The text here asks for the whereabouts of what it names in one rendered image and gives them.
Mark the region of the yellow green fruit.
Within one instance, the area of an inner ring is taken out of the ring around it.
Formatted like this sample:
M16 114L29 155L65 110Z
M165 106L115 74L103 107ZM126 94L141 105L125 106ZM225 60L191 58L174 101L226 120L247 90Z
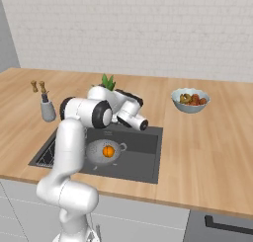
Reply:
M181 94L180 95L180 103L181 104L185 104L185 105L190 104L192 102L192 100L193 100L193 98L189 94Z

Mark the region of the pale grey cupboard front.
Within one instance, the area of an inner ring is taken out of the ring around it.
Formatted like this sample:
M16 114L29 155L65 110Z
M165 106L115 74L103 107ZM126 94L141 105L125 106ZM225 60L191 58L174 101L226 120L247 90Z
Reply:
M190 211L156 203L100 196L88 220L102 242L183 242Z
M26 242L52 242L61 230L59 209L37 197L37 185L0 179L3 191L25 232Z

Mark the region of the grey utensil pot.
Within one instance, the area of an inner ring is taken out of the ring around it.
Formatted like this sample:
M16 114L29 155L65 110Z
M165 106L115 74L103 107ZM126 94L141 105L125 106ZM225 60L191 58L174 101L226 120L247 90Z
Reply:
M46 122L51 122L56 119L56 112L52 101L41 101L42 119Z

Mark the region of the orange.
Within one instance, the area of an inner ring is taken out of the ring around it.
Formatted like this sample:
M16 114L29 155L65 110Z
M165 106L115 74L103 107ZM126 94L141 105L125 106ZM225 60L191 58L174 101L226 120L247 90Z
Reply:
M114 156L114 154L115 154L115 149L114 149L113 146L107 145L107 146L105 146L105 147L103 148L103 155L104 155L105 157L111 158L111 157Z

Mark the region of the dark grey sink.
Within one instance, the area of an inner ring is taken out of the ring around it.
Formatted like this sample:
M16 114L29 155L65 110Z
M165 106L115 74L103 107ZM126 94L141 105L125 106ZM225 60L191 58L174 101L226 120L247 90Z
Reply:
M149 126L145 131L138 131L118 123L112 123L105 129L89 128L86 144L110 139L117 144L125 143L126 150L109 166L96 168L86 161L81 173L157 184L162 134L162 127Z

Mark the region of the red fruit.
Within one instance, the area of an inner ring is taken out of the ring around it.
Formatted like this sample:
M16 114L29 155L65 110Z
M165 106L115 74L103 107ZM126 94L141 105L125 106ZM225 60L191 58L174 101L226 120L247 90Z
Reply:
M192 95L192 101L191 101L192 106L204 105L206 102L207 102L206 98L201 98L198 94Z

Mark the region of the grey dishwasher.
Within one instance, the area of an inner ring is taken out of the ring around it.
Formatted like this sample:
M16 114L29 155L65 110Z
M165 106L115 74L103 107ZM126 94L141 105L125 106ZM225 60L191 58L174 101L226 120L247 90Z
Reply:
M253 235L222 231L206 227L206 215L212 215L215 222L241 220L245 221L250 228L253 227L253 219L191 210L183 242L253 242Z

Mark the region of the pale blue fruit bowl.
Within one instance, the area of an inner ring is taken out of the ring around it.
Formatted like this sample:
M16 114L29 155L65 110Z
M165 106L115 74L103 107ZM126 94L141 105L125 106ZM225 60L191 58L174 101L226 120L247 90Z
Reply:
M203 105L197 105L197 106L184 105L180 102L180 96L184 94L189 94L189 95L198 94L201 99L205 98L207 102ZM200 112L211 101L211 98L207 93L205 93L202 90L197 90L195 88L179 88L172 92L171 99L175 107L179 111L187 113L187 114L195 114L195 113Z

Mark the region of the green plant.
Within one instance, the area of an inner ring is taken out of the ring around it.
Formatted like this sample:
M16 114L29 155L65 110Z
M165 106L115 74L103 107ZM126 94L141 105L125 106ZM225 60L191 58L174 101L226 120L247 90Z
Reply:
M116 85L116 82L114 81L114 76L111 76L110 78L107 77L106 74L103 74L102 76L102 84L110 91L113 91Z

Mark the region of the grey metal colander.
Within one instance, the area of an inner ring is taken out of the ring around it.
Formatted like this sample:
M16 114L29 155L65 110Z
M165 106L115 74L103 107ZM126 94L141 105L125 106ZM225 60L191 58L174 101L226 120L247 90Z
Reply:
M111 158L103 155L103 148L107 145L111 145L115 149L115 154ZM96 166L106 166L113 164L120 157L121 153L126 150L127 145L125 143L116 143L110 139L100 139L87 145L86 156L92 164Z

